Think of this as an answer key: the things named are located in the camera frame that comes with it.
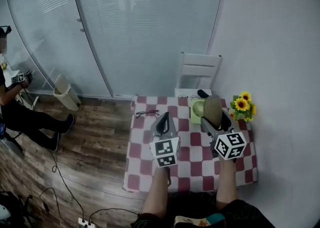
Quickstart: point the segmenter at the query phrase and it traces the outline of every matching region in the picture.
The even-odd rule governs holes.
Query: trash bin
[[[79,109],[81,101],[62,74],[55,81],[53,95],[69,110],[77,111]]]

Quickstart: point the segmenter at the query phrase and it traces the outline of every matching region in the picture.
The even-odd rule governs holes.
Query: wooden floor
[[[69,113],[59,101],[48,96],[40,98],[36,111],[60,120]],[[107,208],[139,213],[144,196],[122,189],[132,117],[130,102],[84,99],[80,109],[72,113],[76,118],[75,125],[68,134],[62,135],[59,150],[54,156],[66,184],[84,208],[85,219],[88,220],[94,211]],[[58,216],[51,190],[43,195],[50,208],[49,215],[39,199],[43,190],[53,187],[62,216],[78,227],[81,209],[65,188],[58,172],[52,172],[54,161],[50,153],[24,135],[17,141],[24,149],[24,160],[0,143],[0,189],[24,198],[33,195],[30,210],[45,220],[43,223],[34,222],[36,227],[69,227]],[[130,227],[135,219],[134,214],[122,210],[102,211],[93,218],[101,228]]]

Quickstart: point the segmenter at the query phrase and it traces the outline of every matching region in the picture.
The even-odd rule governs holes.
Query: frosted glass door
[[[44,75],[65,75],[79,95],[110,97],[76,0],[8,0],[16,28]]]
[[[219,1],[77,0],[113,96],[173,96],[180,52],[206,54]]]

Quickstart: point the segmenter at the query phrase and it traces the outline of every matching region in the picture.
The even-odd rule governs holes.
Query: black pants
[[[40,129],[58,133],[65,133],[68,130],[68,124],[65,121],[52,118],[44,112],[30,110],[18,103],[9,108],[2,106],[1,110],[8,129],[22,132],[38,145],[51,150],[55,148],[57,139],[49,138]]]

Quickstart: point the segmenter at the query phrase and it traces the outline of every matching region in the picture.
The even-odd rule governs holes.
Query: checkered tablecloth
[[[210,148],[211,138],[199,124],[190,120],[190,98],[138,96],[132,102],[131,132],[129,137],[123,188],[130,192],[148,192],[157,164],[153,161],[149,143],[152,141],[150,127],[156,120],[154,113],[135,117],[137,112],[159,110],[159,114],[170,112],[181,141],[178,165],[170,167],[169,192],[215,191],[218,188],[220,164]],[[228,111],[226,101],[222,108]],[[238,123],[247,141],[243,157],[235,162],[237,186],[257,181],[257,158],[250,125]]]

